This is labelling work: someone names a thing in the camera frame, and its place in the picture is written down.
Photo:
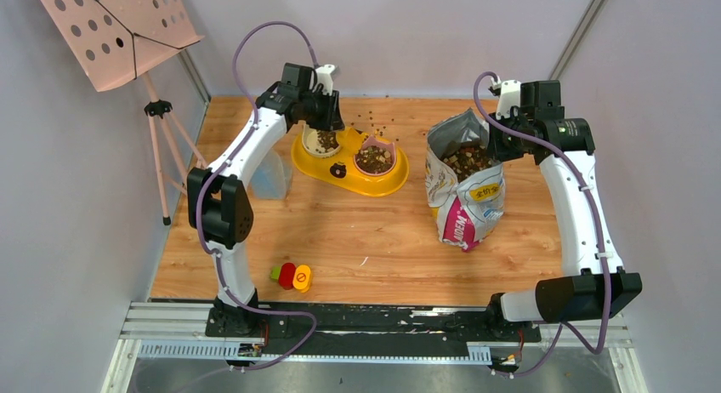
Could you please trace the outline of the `pet food bag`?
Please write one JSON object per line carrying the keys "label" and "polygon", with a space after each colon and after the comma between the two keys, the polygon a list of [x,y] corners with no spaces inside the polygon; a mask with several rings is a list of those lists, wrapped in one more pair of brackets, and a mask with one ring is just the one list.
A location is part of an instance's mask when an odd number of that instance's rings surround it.
{"label": "pet food bag", "polygon": [[504,169],[486,152],[489,138],[489,125],[472,109],[426,135],[425,192],[439,241],[465,252],[481,244],[504,213]]}

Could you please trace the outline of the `yellow plastic scoop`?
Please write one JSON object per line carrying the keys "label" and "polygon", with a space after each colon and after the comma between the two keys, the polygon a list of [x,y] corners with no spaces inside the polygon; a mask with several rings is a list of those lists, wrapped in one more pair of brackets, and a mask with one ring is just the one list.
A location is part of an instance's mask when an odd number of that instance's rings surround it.
{"label": "yellow plastic scoop", "polygon": [[337,143],[336,147],[333,149],[334,152],[342,151],[344,147],[349,144],[351,132],[351,128],[346,128],[334,133],[335,142]]}

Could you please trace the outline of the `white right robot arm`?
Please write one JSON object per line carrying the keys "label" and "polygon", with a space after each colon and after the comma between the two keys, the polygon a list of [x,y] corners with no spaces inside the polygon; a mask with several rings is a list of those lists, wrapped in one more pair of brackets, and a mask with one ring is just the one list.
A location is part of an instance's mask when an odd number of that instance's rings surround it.
{"label": "white right robot arm", "polygon": [[496,294],[485,317],[487,332],[508,339],[520,322],[608,320],[643,289],[625,270],[610,238],[599,200],[595,143],[587,120],[567,117],[559,81],[521,83],[491,79],[498,98],[488,151],[500,162],[531,155],[548,186],[562,248],[561,277],[528,291]]}

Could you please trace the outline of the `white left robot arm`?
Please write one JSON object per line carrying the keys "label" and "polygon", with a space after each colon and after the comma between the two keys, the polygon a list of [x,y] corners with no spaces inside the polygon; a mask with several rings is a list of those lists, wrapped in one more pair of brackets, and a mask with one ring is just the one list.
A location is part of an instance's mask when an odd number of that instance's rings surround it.
{"label": "white left robot arm", "polygon": [[281,80],[253,101],[253,112],[230,146],[207,168],[188,174],[188,214],[203,249],[213,258],[219,291],[209,312],[208,336],[249,336],[263,310],[249,274],[246,240],[254,214],[247,194],[253,174],[275,144],[300,121],[338,131],[344,123],[336,65],[285,64]]}

